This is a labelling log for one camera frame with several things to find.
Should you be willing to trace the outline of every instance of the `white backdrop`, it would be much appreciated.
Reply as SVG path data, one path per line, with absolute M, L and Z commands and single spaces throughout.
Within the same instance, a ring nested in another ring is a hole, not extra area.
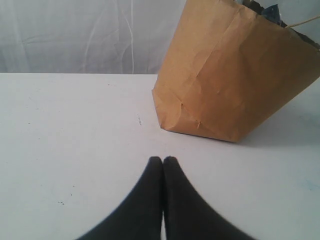
M 0 0 L 0 72 L 154 74 L 186 0 Z M 279 3 L 287 24 L 319 0 Z M 320 42 L 320 20 L 296 29 Z

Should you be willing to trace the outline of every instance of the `white tabletop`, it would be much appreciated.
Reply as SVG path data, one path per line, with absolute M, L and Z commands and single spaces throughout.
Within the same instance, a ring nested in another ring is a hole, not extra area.
M 1 240 L 79 237 L 168 155 L 253 237 L 319 239 L 319 80 L 233 144 L 160 129 L 156 78 L 0 74 Z

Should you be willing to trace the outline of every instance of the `paper bag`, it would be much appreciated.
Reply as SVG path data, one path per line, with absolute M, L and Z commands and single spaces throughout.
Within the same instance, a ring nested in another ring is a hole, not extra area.
M 152 94 L 161 128 L 238 142 L 319 76 L 319 50 L 289 28 L 187 0 Z

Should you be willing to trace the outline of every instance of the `paper bag handle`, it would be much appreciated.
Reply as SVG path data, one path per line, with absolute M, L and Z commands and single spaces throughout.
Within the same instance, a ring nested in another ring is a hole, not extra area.
M 312 17 L 312 18 L 310 18 L 310 19 L 308 19 L 308 20 L 305 20 L 305 21 L 302 21 L 302 22 L 299 22 L 299 23 L 295 23 L 295 24 L 288 25 L 288 26 L 285 27 L 285 29 L 287 29 L 287 28 L 293 28 L 293 27 L 296 27 L 296 26 L 300 26 L 300 25 L 302 25 L 302 24 L 306 24 L 306 23 L 311 22 L 311 21 L 316 20 L 316 19 L 320 19 L 320 15 L 314 16 L 314 17 Z

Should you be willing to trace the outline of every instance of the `white table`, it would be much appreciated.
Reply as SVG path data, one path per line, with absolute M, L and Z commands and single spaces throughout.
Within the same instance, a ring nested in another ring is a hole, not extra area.
M 262 240 L 320 236 L 320 81 L 240 144 L 160 129 L 155 75 L 0 74 L 0 239 L 72 240 L 172 155 Z

